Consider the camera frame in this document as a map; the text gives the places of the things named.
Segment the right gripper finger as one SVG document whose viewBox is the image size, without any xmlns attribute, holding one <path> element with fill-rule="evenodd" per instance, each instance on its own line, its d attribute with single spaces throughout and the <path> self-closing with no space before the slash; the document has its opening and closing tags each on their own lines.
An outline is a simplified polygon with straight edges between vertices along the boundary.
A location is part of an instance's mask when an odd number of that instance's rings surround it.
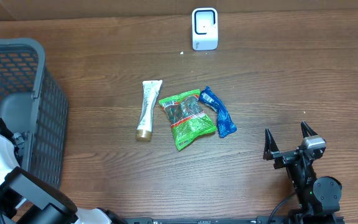
<svg viewBox="0 0 358 224">
<path fill-rule="evenodd" d="M 301 132 L 304 138 L 317 135 L 317 133 L 306 123 L 306 121 L 301 122 Z"/>
<path fill-rule="evenodd" d="M 270 132 L 269 128 L 265 129 L 265 147 L 264 147 L 264 154 L 263 159 L 265 160 L 272 160 L 275 159 L 276 154 L 280 151 L 278 146 L 273 138 L 272 133 Z"/>
</svg>

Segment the blue snack packet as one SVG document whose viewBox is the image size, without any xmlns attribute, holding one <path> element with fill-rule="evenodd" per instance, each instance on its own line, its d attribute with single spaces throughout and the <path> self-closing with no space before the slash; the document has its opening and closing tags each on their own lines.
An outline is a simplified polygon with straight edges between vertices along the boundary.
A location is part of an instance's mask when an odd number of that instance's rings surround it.
<svg viewBox="0 0 358 224">
<path fill-rule="evenodd" d="M 220 138 L 225 138 L 227 135 L 237 131 L 237 126 L 233 123 L 224 103 L 212 92 L 209 86 L 206 86 L 205 89 L 200 92 L 199 101 L 218 114 L 217 126 Z"/>
</svg>

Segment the white tube gold cap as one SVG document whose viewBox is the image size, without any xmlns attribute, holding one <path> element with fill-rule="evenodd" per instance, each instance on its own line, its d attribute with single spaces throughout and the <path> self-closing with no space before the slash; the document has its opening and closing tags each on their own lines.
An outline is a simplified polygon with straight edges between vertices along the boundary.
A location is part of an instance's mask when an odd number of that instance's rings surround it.
<svg viewBox="0 0 358 224">
<path fill-rule="evenodd" d="M 147 80 L 142 82 L 142 111 L 135 135 L 135 138 L 138 141 L 151 141 L 154 106 L 156 104 L 162 83 L 163 80 Z"/>
</svg>

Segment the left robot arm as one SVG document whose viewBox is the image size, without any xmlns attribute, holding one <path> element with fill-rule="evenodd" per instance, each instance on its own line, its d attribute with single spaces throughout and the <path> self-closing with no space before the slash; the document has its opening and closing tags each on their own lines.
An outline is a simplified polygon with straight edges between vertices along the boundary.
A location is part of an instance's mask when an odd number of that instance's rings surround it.
<svg viewBox="0 0 358 224">
<path fill-rule="evenodd" d="M 124 223 L 111 210 L 78 208 L 65 194 L 22 169 L 16 160 L 13 133 L 0 118 L 0 223 L 12 223 L 17 209 L 32 206 L 19 223 Z"/>
</svg>

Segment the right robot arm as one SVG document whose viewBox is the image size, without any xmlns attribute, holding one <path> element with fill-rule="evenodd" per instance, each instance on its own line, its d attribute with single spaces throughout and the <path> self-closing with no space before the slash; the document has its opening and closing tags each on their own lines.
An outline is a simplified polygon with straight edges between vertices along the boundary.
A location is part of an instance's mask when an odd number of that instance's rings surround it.
<svg viewBox="0 0 358 224">
<path fill-rule="evenodd" d="M 340 211 L 342 184 L 334 177 L 318 178 L 313 162 L 322 158 L 326 141 L 313 131 L 306 122 L 301 122 L 303 140 L 293 151 L 281 152 L 267 128 L 263 159 L 273 160 L 274 168 L 284 168 L 291 180 L 294 193 L 300 204 L 299 209 L 290 210 L 284 223 L 339 223 L 336 218 Z"/>
</svg>

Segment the green red snack bag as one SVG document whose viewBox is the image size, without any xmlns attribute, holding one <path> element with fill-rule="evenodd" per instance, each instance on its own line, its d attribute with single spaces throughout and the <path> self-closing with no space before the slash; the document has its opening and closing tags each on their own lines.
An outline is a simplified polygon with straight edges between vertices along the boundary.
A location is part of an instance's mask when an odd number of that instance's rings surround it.
<svg viewBox="0 0 358 224">
<path fill-rule="evenodd" d="M 186 148 L 196 138 L 217 131 L 217 127 L 199 104 L 200 94 L 200 89 L 195 89 L 158 101 L 170 121 L 178 151 Z"/>
</svg>

